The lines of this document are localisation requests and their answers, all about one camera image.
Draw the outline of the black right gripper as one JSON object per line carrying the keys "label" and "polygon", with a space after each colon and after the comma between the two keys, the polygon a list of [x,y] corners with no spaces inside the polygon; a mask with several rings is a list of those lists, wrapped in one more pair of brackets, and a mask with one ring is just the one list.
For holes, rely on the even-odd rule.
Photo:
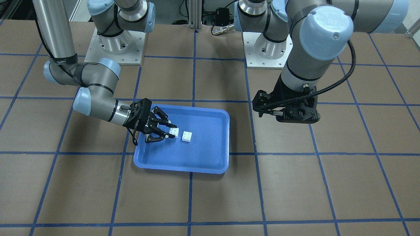
{"label": "black right gripper", "polygon": [[[132,129],[134,132],[139,131],[145,134],[145,143],[155,143],[164,140],[165,138],[175,138],[172,133],[161,130],[160,128],[153,129],[149,127],[150,111],[152,101],[144,98],[140,101],[132,103],[130,106],[123,106],[123,111],[128,111],[127,120],[123,123],[123,127]],[[159,107],[154,107],[151,111],[151,125],[158,127],[164,125],[169,128],[177,128],[168,119],[168,115]]]}

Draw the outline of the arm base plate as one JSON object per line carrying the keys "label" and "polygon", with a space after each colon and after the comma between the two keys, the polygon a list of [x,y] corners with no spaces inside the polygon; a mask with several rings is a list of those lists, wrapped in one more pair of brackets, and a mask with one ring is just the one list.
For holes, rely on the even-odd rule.
{"label": "arm base plate", "polygon": [[290,36],[281,43],[270,42],[257,32],[243,32],[242,38],[249,69],[283,69],[293,48]]}
{"label": "arm base plate", "polygon": [[85,63],[97,63],[101,58],[109,58],[120,65],[141,66],[147,33],[123,31],[115,37],[105,37],[94,30],[85,56]]}

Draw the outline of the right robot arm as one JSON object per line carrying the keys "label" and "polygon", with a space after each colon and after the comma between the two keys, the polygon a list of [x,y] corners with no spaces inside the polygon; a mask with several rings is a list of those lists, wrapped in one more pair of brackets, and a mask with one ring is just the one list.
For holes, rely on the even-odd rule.
{"label": "right robot arm", "polygon": [[[33,0],[39,37],[49,60],[44,76],[52,83],[78,86],[73,109],[86,116],[127,128],[134,145],[135,134],[145,134],[145,142],[160,142],[176,135],[161,130],[159,125],[176,128],[166,113],[144,98],[127,104],[114,98],[121,67],[110,58],[96,63],[80,63],[75,52],[69,18],[62,0]],[[129,31],[149,33],[154,29],[155,5],[148,0],[89,0],[88,11],[96,26],[96,34],[106,52],[122,53],[134,49]]]}

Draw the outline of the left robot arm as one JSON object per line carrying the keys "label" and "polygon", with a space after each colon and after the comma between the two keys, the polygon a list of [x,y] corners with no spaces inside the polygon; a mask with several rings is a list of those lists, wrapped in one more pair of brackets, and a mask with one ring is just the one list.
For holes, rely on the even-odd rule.
{"label": "left robot arm", "polygon": [[[259,117],[273,115],[282,123],[318,122],[318,95],[345,82],[355,69],[351,35],[391,33],[402,24],[408,8],[407,0],[236,1],[235,30],[261,33],[278,45],[289,36],[293,45],[273,91],[259,90],[253,110]],[[333,85],[318,89],[318,80],[346,46],[351,52],[350,70]]]}

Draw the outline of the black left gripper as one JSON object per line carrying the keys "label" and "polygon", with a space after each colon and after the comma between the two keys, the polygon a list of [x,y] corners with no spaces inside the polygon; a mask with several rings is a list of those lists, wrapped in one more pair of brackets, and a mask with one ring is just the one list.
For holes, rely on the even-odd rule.
{"label": "black left gripper", "polygon": [[274,116],[282,116],[283,110],[274,110],[278,107],[265,107],[259,108],[261,106],[265,106],[271,103],[277,103],[283,100],[283,96],[281,91],[272,91],[271,93],[267,93],[264,90],[258,90],[256,95],[252,100],[252,108],[254,111],[258,112],[259,118],[263,116],[263,114],[270,114]]}

